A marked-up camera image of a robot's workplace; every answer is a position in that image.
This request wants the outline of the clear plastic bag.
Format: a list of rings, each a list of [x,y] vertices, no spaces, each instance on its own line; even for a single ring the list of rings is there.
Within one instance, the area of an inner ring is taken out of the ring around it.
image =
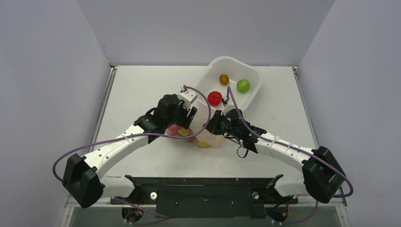
[[[193,131],[191,128],[185,129],[176,124],[170,126],[166,130],[166,134],[174,137],[186,137],[191,136],[196,133],[200,128],[195,128]],[[211,147],[219,147],[224,142],[224,137],[222,135],[213,135],[207,130],[202,131],[195,137],[191,137],[189,139],[180,140],[181,142],[186,141],[189,144],[196,144],[200,148],[211,148]]]

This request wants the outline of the brown fake kiwi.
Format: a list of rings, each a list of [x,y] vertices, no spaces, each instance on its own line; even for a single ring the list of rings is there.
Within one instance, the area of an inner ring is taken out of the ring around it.
[[[219,76],[219,82],[220,82],[220,84],[221,85],[228,85],[229,84],[229,77],[228,77],[228,75],[227,74],[221,74],[220,76]]]

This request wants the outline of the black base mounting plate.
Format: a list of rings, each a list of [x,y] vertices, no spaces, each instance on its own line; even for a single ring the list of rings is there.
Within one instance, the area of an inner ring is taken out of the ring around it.
[[[178,178],[133,177],[134,191],[112,198],[142,206],[170,218],[264,218],[272,208],[297,204],[295,196],[283,197],[273,185],[278,178]]]

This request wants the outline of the green fake apple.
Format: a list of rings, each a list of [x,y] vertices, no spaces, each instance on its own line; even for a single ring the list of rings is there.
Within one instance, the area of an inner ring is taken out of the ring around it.
[[[240,93],[246,93],[250,89],[250,82],[247,79],[241,79],[236,83],[236,89]]]

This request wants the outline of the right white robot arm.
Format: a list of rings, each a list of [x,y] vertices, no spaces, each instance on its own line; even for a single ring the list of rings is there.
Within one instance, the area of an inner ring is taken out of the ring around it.
[[[329,203],[337,197],[345,173],[328,148],[294,145],[244,121],[240,114],[241,111],[236,109],[226,114],[217,110],[207,124],[207,130],[235,139],[246,150],[270,156],[301,172],[299,176],[278,177],[266,190],[271,201],[278,202],[292,195],[309,195],[321,203]]]

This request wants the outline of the white plastic basket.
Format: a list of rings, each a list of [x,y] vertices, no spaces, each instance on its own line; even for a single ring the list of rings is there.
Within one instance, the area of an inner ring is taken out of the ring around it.
[[[221,85],[219,76],[227,74],[228,85]],[[236,83],[241,79],[250,82],[250,89],[246,93],[240,93],[236,89]],[[221,56],[214,59],[196,78],[194,88],[205,96],[212,91],[218,91],[223,96],[227,95],[227,87],[231,87],[232,93],[240,110],[245,111],[262,85],[262,72],[257,68],[240,62],[232,57]]]

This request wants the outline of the red fake tomato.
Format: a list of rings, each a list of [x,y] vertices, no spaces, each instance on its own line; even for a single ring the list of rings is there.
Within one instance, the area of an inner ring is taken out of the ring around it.
[[[222,94],[218,91],[212,91],[208,94],[207,100],[211,106],[219,106],[222,102]]]

